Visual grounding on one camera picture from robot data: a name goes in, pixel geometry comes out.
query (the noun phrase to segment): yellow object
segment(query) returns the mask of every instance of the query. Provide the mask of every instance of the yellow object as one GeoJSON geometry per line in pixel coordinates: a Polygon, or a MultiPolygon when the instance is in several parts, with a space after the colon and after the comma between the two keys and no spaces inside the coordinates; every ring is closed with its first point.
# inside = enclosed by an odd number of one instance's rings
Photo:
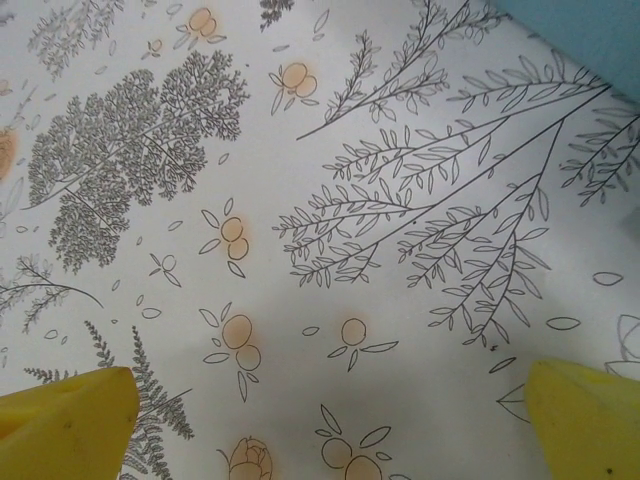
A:
{"type": "Polygon", "coordinates": [[[640,382],[546,359],[525,401],[554,480],[640,479],[640,382]]]}
{"type": "Polygon", "coordinates": [[[128,368],[0,397],[0,478],[114,480],[138,408],[128,368]]]}

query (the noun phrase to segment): wrapping paper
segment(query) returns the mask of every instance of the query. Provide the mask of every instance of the wrapping paper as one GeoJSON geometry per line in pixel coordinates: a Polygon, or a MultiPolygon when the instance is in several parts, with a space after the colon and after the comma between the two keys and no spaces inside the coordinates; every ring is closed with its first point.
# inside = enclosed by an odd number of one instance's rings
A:
{"type": "Polygon", "coordinates": [[[119,480],[549,478],[530,363],[640,378],[640,111],[505,14],[0,25],[0,394],[132,367],[119,480]]]}

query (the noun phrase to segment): blue surface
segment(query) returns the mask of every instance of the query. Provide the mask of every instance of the blue surface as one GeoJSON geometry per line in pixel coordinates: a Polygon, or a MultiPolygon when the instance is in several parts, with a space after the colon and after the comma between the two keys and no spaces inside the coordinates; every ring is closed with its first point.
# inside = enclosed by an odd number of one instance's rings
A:
{"type": "Polygon", "coordinates": [[[640,0],[494,0],[493,4],[640,102],[640,0]]]}

